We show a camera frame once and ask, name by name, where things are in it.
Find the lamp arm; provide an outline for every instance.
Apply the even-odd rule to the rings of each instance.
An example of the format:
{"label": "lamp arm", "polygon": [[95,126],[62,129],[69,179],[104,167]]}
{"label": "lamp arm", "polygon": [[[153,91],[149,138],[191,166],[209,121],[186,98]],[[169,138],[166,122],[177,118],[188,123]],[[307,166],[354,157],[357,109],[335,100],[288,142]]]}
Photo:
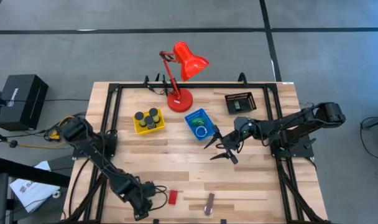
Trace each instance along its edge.
{"label": "lamp arm", "polygon": [[172,88],[174,89],[175,94],[177,94],[177,99],[179,100],[181,98],[181,94],[180,94],[179,89],[177,87],[177,83],[175,82],[175,79],[171,74],[170,68],[168,67],[167,59],[165,58],[166,55],[173,55],[173,53],[160,52],[160,56],[163,58],[163,63],[164,63],[165,69],[167,70],[167,73],[170,77]]}

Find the blue box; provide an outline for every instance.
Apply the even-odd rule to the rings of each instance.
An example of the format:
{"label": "blue box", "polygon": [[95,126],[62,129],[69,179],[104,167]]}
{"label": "blue box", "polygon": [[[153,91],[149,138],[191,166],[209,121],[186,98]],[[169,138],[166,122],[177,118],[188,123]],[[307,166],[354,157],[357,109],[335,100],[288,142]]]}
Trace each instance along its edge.
{"label": "blue box", "polygon": [[[203,125],[206,130],[207,130],[207,135],[206,136],[203,136],[203,137],[199,137],[197,136],[196,134],[196,128],[198,126],[193,126],[191,125],[190,121],[192,121],[193,119],[196,119],[196,118],[203,118],[205,120],[205,124]],[[191,131],[193,132],[193,134],[195,135],[195,137],[197,138],[197,140],[199,141],[202,141],[206,138],[208,138],[209,136],[212,136],[214,134],[214,129],[213,129],[213,122],[210,120],[210,118],[208,117],[208,115],[206,114],[206,111],[201,108],[199,110],[196,110],[195,112],[189,114],[188,116],[185,117],[185,121],[187,121]]]}

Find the wooden tabletop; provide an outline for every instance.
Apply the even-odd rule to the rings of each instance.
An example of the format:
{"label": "wooden tabletop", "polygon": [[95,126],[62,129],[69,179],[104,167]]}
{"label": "wooden tabletop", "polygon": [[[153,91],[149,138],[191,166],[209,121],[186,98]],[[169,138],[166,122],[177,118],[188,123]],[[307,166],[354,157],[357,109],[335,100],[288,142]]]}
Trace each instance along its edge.
{"label": "wooden tabletop", "polygon": [[[107,82],[94,83],[88,105],[86,119],[96,132],[101,126],[108,85]],[[300,107],[294,85],[277,83],[277,86],[283,115],[297,112]],[[226,159],[211,161],[211,157],[223,150],[214,145],[203,149],[210,139],[197,141],[184,120],[186,115],[203,108],[212,122],[218,125],[221,134],[225,135],[233,131],[233,120],[237,115],[228,114],[224,95],[244,91],[252,92],[257,109],[240,116],[267,119],[262,90],[193,88],[190,91],[194,98],[193,106],[184,113],[173,112],[168,108],[165,96],[156,95],[146,88],[126,88],[122,91],[117,125],[119,142],[112,163],[128,173],[138,175],[142,182],[150,180],[156,185],[165,185],[168,190],[178,191],[176,205],[166,204],[163,208],[150,212],[149,217],[140,222],[152,223],[154,218],[158,218],[161,223],[219,223],[220,219],[227,219],[228,223],[284,223],[277,169],[269,147],[263,147],[260,141],[249,138],[245,141],[242,152],[236,154],[239,163],[235,166]],[[147,111],[153,107],[161,108],[166,122],[165,129],[137,135],[132,116],[138,111]],[[66,214],[73,181],[84,161],[85,159],[78,159],[75,162],[64,207]],[[300,193],[316,214],[327,218],[315,168],[303,158],[293,158],[293,163]],[[73,209],[87,194],[92,168],[92,163],[87,163],[78,179],[73,195]],[[213,213],[207,217],[204,206],[209,193],[214,193],[215,199]],[[291,194],[289,197],[295,218]],[[162,194],[157,194],[153,198],[154,207],[161,205],[164,200]],[[92,218],[95,218],[97,203],[98,194],[93,200]],[[129,203],[120,201],[109,186],[102,222],[134,222]]]}

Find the red block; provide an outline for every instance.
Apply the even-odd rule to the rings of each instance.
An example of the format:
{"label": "red block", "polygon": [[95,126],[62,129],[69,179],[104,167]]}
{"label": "red block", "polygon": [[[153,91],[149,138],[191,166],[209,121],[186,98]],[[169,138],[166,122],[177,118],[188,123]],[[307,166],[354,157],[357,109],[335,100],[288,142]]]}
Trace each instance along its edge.
{"label": "red block", "polygon": [[177,201],[178,191],[176,190],[170,190],[170,198],[168,199],[168,203],[171,205],[175,205],[175,202]]}

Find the black box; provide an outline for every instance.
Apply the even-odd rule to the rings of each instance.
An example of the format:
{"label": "black box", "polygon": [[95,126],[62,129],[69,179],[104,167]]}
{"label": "black box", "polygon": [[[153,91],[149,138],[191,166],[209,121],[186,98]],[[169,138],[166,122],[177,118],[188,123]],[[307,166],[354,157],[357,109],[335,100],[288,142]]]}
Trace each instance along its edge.
{"label": "black box", "polygon": [[26,131],[37,128],[48,85],[37,75],[9,75],[2,99],[0,128],[7,131]]}

